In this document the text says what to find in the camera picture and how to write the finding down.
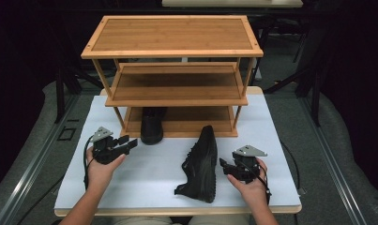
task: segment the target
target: white table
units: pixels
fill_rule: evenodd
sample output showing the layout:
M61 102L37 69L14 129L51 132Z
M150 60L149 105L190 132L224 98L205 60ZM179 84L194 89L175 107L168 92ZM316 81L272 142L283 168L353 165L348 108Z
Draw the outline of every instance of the white table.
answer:
M237 124L237 138L217 138L218 157L233 163L232 152L246 144L265 151L262 157L268 167L268 182L272 192L273 213L297 213L301 202L292 175L282 152L265 97L258 87L251 87L249 106L243 107ZM121 129L113 108L104 106L106 97L96 96L83 126L77 150L68 166L59 189L54 212L65 216L84 193L83 149L87 139L99 127L111 130L117 138ZM98 206L97 216L187 216L248 213L239 192L230 184L219 165L216 167L217 190L212 203L174 195L187 177L181 169L195 138L163 139L155 145L138 146L130 150L124 163L114 172L113 180Z
M162 0L164 7L301 8L301 0Z

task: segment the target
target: wooden frame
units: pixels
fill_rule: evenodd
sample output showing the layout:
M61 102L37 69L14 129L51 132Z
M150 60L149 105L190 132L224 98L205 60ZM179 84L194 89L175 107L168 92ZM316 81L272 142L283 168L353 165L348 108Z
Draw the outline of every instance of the wooden frame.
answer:
M219 137L237 136L241 107L255 57L262 57L246 16L104 16L85 46L82 58L92 59L113 107L122 134L139 137L142 107L174 107L163 121L166 137L194 137L211 124ZM120 64L120 58L232 57L234 62ZM242 82L239 63L249 57ZM117 68L112 86L99 59L113 59ZM129 107L125 121L119 106ZM233 106L238 106L233 114ZM176 112L193 110L197 119L171 122ZM204 120L207 112L212 118Z

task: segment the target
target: black cable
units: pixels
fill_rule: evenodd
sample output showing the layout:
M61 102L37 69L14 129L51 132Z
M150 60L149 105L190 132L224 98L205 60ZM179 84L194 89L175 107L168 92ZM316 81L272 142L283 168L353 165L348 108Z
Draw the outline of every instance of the black cable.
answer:
M285 149L288 154L291 156L292 161L294 162L295 169L296 169L296 178L297 178L297 187L296 189L300 189L300 173L299 173L299 167L297 166L296 160L294 158L294 155L292 154L291 150L288 148L288 146L280 139L280 143L282 144L283 148ZM294 214L294 220L295 224L299 224L299 220L297 219L297 214Z
M86 150L88 149L88 145L89 145L90 140L92 139L92 137L93 137L93 135L88 138L88 141L86 141L85 147L83 148L83 168L85 170L85 176L83 178L83 182L85 183L85 189L88 189L88 185L89 185L89 176L88 176L88 167L89 167L89 164L86 165Z
M238 162L239 164L241 164L242 166L244 166L247 170L249 170L253 175L256 176L257 179L259 179L261 181L261 183L265 186L265 189L266 189L266 192L267 191L270 191L270 189L268 188L268 184L267 184L267 174L265 172L265 169L263 167L261 167L259 165L259 167L262 168L262 170L265 172L265 180L262 179L262 177L259 176L259 174L257 172L255 172L251 167L249 167L247 164L245 164L244 162L240 161L240 160L236 160L236 162Z
M54 187L60 183L60 181L63 180L65 174L63 174L52 186L49 188L29 209L28 211L23 215L23 217L19 220L17 225L22 224L23 220L31 213L31 211L51 192Z
M288 146L282 140L280 140L280 143L282 144L283 149L285 149L288 152L288 154L291 156L292 161L294 162L295 170L296 170L296 179L297 179L297 187L296 187L296 189L300 189L299 167L297 166L297 163L296 163L296 160L294 158L294 155L292 154L292 152L290 151L290 149L288 148Z

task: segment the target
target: wooden shelf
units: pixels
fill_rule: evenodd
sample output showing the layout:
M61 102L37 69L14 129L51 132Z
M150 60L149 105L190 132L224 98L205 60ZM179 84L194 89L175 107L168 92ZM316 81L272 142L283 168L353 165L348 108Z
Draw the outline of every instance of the wooden shelf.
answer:
M142 107L128 107L121 136L140 138ZM162 120L165 138L198 138L204 126L212 125L217 137L237 137L232 106L169 107Z
M217 137L235 126L255 57L262 57L248 18L240 15L104 16L81 57L91 59L113 107L121 135L140 137L143 107L168 107L164 137L198 137L212 125ZM234 58L235 62L119 63L122 58ZM248 57L245 81L240 60ZM99 59L113 59L110 86ZM128 107L125 118L117 107Z
M119 64L106 106L248 105L236 62Z

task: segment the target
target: black sneaker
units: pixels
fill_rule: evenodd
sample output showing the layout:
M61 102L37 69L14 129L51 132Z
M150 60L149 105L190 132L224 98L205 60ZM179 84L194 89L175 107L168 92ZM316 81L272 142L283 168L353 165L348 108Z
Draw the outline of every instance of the black sneaker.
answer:
M218 157L215 134L212 126L203 127L200 138L191 148L182 164L188 182L177 186L174 194L181 194L206 203L215 200L215 167Z
M166 107L143 107L141 140L145 144L159 143L163 138L162 118Z

